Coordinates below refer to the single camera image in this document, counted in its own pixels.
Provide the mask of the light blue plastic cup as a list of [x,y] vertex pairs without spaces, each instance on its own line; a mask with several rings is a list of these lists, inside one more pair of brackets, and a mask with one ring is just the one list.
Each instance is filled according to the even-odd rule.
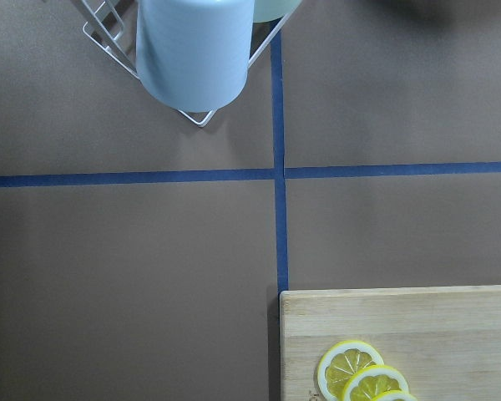
[[247,79],[254,6],[252,1],[140,1],[141,84],[172,109],[199,113],[231,103]]

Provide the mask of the lemon slice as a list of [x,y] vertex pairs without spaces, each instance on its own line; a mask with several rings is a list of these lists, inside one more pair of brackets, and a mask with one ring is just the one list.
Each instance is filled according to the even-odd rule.
[[384,360],[369,343],[339,342],[321,356],[316,368],[318,389],[325,400],[341,400],[344,387],[355,373],[378,364],[384,364]]
[[378,394],[372,401],[418,401],[418,399],[407,391],[390,390]]
[[347,381],[341,400],[372,400],[392,390],[409,393],[407,380],[393,367],[377,364],[363,368]]

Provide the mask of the bamboo cutting board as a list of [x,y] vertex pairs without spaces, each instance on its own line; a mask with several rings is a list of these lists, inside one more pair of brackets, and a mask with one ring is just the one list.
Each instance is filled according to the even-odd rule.
[[420,400],[501,400],[501,285],[286,291],[281,398],[319,400],[334,344],[371,344]]

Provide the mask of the mint green plastic cup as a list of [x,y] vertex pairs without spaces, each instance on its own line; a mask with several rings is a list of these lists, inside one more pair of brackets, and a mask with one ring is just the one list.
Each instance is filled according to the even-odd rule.
[[282,18],[293,12],[301,0],[255,0],[254,23],[264,23]]

